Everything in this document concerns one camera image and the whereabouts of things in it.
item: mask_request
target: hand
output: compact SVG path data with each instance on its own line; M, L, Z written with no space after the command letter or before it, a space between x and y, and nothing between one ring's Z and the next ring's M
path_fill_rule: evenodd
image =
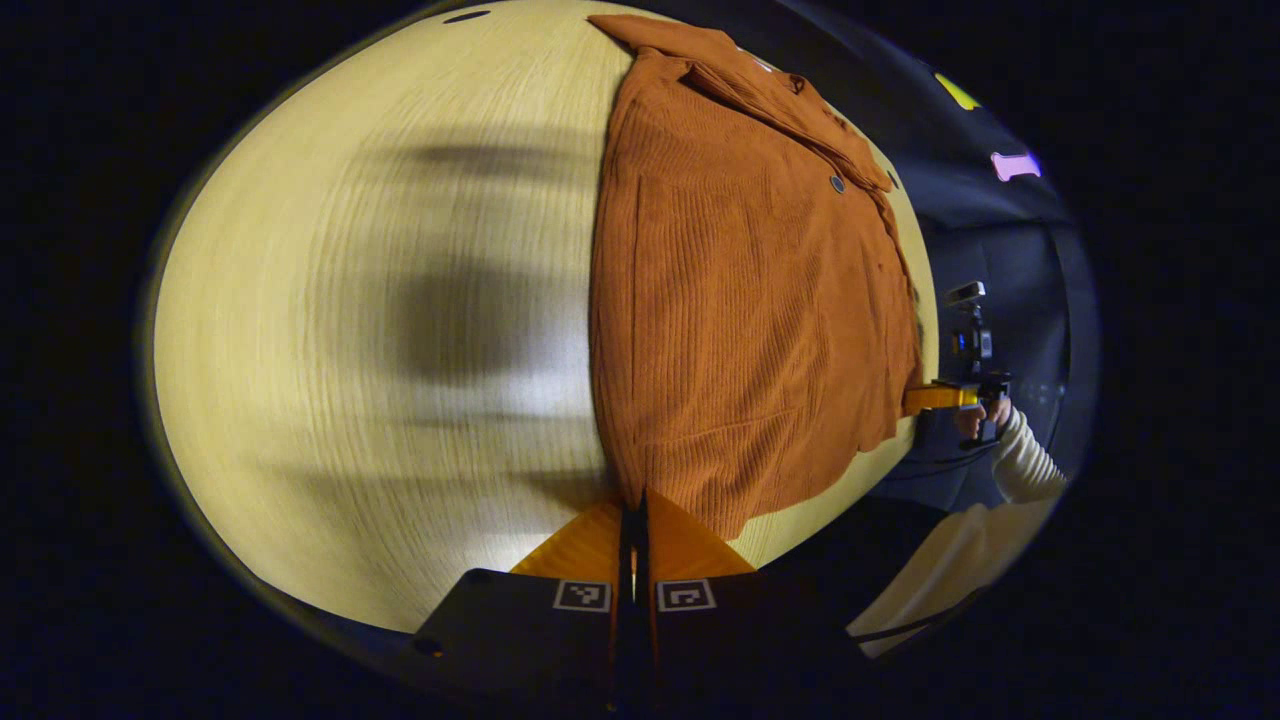
M989 419L987 418L987 409L982 405L956 413L956 429L969 439L978 439L978 423L980 420L996 423L996 429L1004 429L1005 423L1012 416L1014 404L1006 395L996 402L996 411Z

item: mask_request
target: white sweater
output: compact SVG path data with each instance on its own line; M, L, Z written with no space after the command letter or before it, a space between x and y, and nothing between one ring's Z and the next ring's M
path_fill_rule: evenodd
M996 486L1010 505L974 505L938 523L884 592L849 624L850 635L906 625L954 606L1000 578L1044 524L1066 478L1020 410L1012 410L991 452ZM863 652L877 657L916 632L863 643Z

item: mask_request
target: white sleeve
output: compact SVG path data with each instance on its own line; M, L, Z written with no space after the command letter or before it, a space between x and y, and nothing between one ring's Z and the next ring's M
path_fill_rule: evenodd
M1034 502L1059 497L1066 489L1066 477L1048 452L1036 442L1027 415L1016 407L1000 445L992 450L996 486L1009 502Z

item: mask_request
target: light wood surface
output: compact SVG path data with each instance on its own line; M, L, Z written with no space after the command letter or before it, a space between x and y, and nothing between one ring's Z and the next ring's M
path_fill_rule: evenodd
M404 27L266 115L195 199L156 297L160 420L219 537L280 591L406 632L461 573L511 569L607 493L588 288L632 58L585 18L649 13L481 9ZM891 197L931 378L928 260ZM910 429L733 547L760 565L804 539Z

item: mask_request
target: orange shirt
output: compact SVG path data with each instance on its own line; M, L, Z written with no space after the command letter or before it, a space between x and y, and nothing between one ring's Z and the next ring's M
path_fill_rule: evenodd
M867 141L803 77L721 31L593 15L636 50L591 266L591 383L632 503L722 538L893 437L922 364L913 288Z

